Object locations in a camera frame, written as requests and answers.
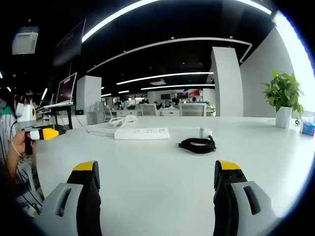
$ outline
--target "hand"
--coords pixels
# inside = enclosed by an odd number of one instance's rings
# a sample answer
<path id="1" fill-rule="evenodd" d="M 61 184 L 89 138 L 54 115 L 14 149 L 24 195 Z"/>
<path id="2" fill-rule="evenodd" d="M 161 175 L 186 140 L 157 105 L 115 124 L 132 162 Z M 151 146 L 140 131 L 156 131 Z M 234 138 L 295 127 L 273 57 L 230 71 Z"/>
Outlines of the hand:
<path id="1" fill-rule="evenodd" d="M 25 153 L 25 131 L 21 131 L 18 132 L 13 140 L 12 143 L 14 145 L 14 147 L 16 148 L 16 150 L 22 155 Z M 33 149 L 36 148 L 36 142 L 35 141 L 31 141 L 31 147 Z"/>

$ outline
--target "television screen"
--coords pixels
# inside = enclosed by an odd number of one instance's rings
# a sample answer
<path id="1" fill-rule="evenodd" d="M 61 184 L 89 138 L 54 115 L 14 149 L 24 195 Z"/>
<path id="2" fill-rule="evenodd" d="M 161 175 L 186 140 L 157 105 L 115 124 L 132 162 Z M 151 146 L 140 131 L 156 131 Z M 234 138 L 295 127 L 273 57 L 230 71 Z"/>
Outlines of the television screen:
<path id="1" fill-rule="evenodd" d="M 187 92 L 178 92 L 177 93 L 177 98 L 178 99 L 188 98 L 188 93 Z"/>
<path id="2" fill-rule="evenodd" d="M 161 94 L 161 100 L 170 100 L 171 95 L 170 94 Z"/>
<path id="3" fill-rule="evenodd" d="M 62 66 L 81 54 L 85 20 L 74 27 L 55 47 L 53 66 Z"/>

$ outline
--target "laptop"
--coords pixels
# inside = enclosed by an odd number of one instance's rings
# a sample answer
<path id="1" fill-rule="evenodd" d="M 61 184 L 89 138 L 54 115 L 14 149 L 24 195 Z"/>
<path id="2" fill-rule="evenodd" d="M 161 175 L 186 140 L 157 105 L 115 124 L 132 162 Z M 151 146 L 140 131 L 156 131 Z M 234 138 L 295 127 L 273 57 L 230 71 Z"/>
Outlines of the laptop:
<path id="1" fill-rule="evenodd" d="M 77 73 L 74 73 L 59 83 L 55 104 L 43 106 L 37 110 L 40 111 L 43 109 L 49 109 L 53 107 L 65 107 L 73 105 L 72 94 L 76 77 Z"/>

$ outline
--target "monitor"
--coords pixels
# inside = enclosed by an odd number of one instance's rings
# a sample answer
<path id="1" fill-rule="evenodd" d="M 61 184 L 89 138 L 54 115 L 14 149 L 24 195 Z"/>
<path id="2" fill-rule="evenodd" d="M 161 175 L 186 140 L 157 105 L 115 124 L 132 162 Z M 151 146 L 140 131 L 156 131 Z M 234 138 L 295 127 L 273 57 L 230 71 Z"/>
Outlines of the monitor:
<path id="1" fill-rule="evenodd" d="M 71 102 L 77 73 L 70 75 L 59 83 L 56 103 Z"/>
<path id="2" fill-rule="evenodd" d="M 188 93 L 187 92 L 178 92 L 177 93 L 177 98 L 179 98 L 179 99 L 188 98 Z"/>
<path id="3" fill-rule="evenodd" d="M 161 94 L 161 100 L 170 100 L 171 95 L 170 94 Z"/>
<path id="4" fill-rule="evenodd" d="M 53 66 L 62 66 L 81 54 L 85 20 L 74 27 L 55 47 Z"/>

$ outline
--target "coiled black cable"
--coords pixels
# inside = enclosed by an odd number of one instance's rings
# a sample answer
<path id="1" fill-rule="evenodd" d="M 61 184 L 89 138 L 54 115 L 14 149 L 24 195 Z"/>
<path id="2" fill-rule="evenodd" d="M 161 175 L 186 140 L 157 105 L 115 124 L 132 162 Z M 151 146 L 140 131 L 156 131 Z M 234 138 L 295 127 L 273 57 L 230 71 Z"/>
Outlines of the coiled black cable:
<path id="1" fill-rule="evenodd" d="M 209 135 L 209 139 L 197 139 L 197 138 L 191 138 L 183 140 L 180 144 L 178 144 L 179 147 L 187 149 L 189 151 L 192 151 L 194 153 L 204 154 L 209 153 L 211 151 L 216 151 L 216 143 Z"/>

